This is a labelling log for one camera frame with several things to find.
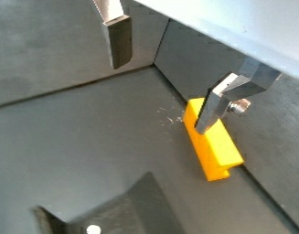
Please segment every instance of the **dark gray surface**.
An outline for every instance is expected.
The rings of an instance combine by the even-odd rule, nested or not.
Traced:
[[[188,99],[206,95],[221,67],[238,71],[233,64],[239,59],[226,51],[222,56],[218,45],[206,45],[191,29],[179,28],[178,23],[170,24],[155,64]],[[283,75],[250,101],[242,118],[229,116],[229,132],[247,169],[299,225],[299,81]]]
[[[114,70],[91,1],[0,1],[0,104],[152,63],[167,17],[122,0],[134,18],[134,58]]]
[[[183,108],[147,68],[0,109],[0,233],[36,233],[35,205],[72,220],[147,172],[186,233],[290,233],[241,169],[206,181]]]
[[[154,63],[188,100],[204,96],[215,82],[230,71],[239,70],[245,57],[210,37],[171,21]]]
[[[186,233],[151,173],[142,176],[123,195],[72,220],[68,234],[86,234],[91,225],[103,227],[102,232],[108,234]]]
[[[131,61],[134,55],[132,18],[122,16],[111,20],[103,30],[107,35],[111,66],[118,69]]]

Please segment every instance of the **bolt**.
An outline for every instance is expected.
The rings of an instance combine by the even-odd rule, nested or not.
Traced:
[[[238,117],[241,117],[242,113],[247,110],[249,106],[250,101],[247,99],[233,101],[229,105],[227,112],[231,112]]]

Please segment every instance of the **white panel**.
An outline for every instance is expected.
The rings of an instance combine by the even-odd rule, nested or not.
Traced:
[[[299,0],[136,0],[299,79]]]

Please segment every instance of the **yellow block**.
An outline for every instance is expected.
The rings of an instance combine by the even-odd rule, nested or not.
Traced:
[[[204,134],[194,129],[204,99],[188,101],[184,112],[184,125],[192,140],[194,150],[204,169],[207,181],[230,177],[229,169],[243,163],[243,158],[225,126],[218,120]]]

